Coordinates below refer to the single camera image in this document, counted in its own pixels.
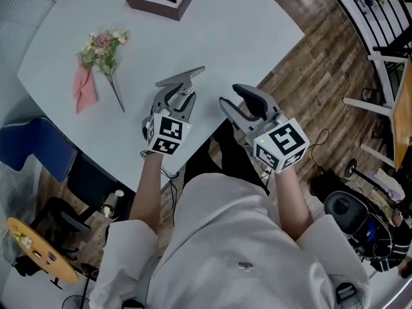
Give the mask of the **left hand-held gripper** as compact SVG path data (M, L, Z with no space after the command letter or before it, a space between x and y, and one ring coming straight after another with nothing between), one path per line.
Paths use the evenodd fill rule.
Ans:
M142 121L142 134L149 151L173 155L191 130L189 119L196 102L196 93L191 93L180 108L174 109L169 103L180 88L181 84L178 83L161 89L154 98L149 116Z

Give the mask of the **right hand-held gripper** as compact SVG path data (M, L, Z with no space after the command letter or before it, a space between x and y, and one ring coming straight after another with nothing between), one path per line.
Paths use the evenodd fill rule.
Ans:
M274 99L258 88L233 84L232 89L243 98L255 118L246 116L223 97L219 98L220 107L237 130L250 131L246 141L252 148L253 156L277 174L300 161L310 142L297 120L279 111ZM258 124L257 118L266 121Z

